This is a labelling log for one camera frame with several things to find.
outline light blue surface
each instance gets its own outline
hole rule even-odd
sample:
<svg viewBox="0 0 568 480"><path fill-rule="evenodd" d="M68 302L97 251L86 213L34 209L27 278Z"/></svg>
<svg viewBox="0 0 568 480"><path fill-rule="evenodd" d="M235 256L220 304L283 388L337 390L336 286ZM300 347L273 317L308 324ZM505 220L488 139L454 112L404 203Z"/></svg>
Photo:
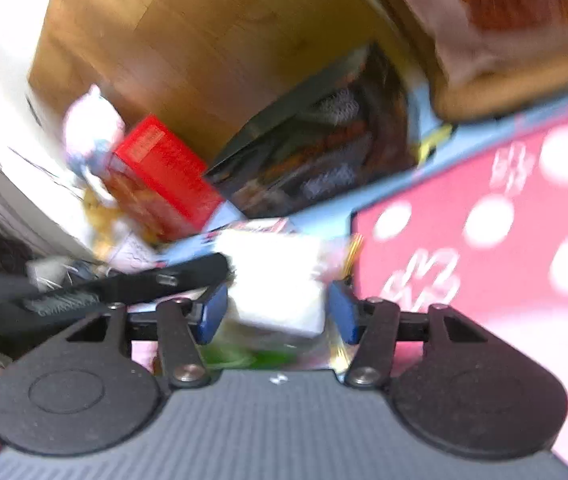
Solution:
<svg viewBox="0 0 568 480"><path fill-rule="evenodd" d="M410 136L415 139L428 135L441 124L432 112L426 85L414 89L409 96ZM440 173L456 162L481 152L492 144L515 135L517 130L532 126L553 115L560 114L568 106L568 95L530 108L525 112L500 119L461 124L451 140L438 147L435 155L424 165L405 173L379 180L369 186L341 195L333 200L304 209L291 216L291 222L299 232L321 238L334 238L350 233L350 216L353 211L385 196L413 186L416 182ZM444 204L433 204L433 210ZM208 223L210 231L238 219L242 214L230 203L218 208ZM205 237L198 235L173 244L162 256L163 261L175 264L201 256L211 251Z"/></svg>

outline red box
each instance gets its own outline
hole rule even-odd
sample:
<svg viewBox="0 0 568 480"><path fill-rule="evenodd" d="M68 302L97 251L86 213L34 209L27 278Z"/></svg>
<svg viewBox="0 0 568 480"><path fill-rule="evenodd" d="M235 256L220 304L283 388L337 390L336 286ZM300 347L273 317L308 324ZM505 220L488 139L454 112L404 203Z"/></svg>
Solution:
<svg viewBox="0 0 568 480"><path fill-rule="evenodd" d="M148 116L110 154L104 184L146 239L172 242L202 230L224 200L206 164L157 117Z"/></svg>

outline wooden floor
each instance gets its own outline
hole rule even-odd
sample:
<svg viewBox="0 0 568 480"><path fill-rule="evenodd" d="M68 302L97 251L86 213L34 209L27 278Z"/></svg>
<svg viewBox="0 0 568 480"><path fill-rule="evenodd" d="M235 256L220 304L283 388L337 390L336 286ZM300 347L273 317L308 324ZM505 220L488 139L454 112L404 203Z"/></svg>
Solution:
<svg viewBox="0 0 568 480"><path fill-rule="evenodd" d="M60 113L97 83L132 126L155 113L210 160L255 113L369 39L365 0L51 0L30 72Z"/></svg>

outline gray gripper base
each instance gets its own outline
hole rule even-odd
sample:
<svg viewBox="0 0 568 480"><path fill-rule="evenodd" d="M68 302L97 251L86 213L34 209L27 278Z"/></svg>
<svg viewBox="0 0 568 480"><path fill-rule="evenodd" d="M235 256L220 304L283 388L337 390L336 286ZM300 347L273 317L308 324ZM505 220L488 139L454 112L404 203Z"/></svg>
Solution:
<svg viewBox="0 0 568 480"><path fill-rule="evenodd" d="M550 452L509 462L447 455L409 433L376 392L333 372L227 370L175 392L147 428L77 458L0 452L0 480L568 480Z"/></svg>

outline packaging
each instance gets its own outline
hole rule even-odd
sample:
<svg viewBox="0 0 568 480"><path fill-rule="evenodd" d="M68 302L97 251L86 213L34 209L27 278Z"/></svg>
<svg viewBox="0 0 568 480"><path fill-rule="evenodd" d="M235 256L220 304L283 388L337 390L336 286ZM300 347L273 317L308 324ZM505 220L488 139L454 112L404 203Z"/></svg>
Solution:
<svg viewBox="0 0 568 480"><path fill-rule="evenodd" d="M323 240L303 234L222 230L215 239L215 252L227 257L233 271L229 320L302 338L320 335L326 284L343 277L360 244L359 237Z"/></svg>
<svg viewBox="0 0 568 480"><path fill-rule="evenodd" d="M156 242L201 231L222 197L203 178L206 166L156 117L136 126L111 153L103 181L122 210Z"/></svg>
<svg viewBox="0 0 568 480"><path fill-rule="evenodd" d="M434 40L451 85L568 50L568 0L396 0Z"/></svg>
<svg viewBox="0 0 568 480"><path fill-rule="evenodd" d="M268 218L414 164L405 91L371 44L254 116L206 177L248 218Z"/></svg>
<svg viewBox="0 0 568 480"><path fill-rule="evenodd" d="M249 231L254 233L294 233L294 225L288 218L261 218L257 220L238 220L203 235L204 244L212 244L225 229Z"/></svg>

